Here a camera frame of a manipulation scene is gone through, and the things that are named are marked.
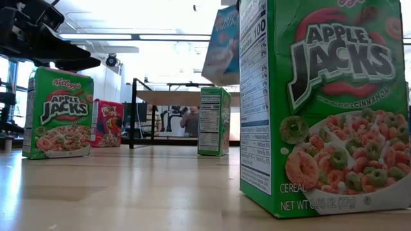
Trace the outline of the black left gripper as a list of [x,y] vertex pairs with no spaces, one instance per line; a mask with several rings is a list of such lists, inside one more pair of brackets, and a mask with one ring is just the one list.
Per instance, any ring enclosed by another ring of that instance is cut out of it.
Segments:
[[64,22],[63,14],[55,8],[57,3],[1,0],[1,54],[33,60],[36,67],[49,67],[53,62],[57,69],[64,71],[83,71],[100,66],[101,61],[91,57],[90,52],[63,40],[27,43],[36,40],[44,28],[56,31]]

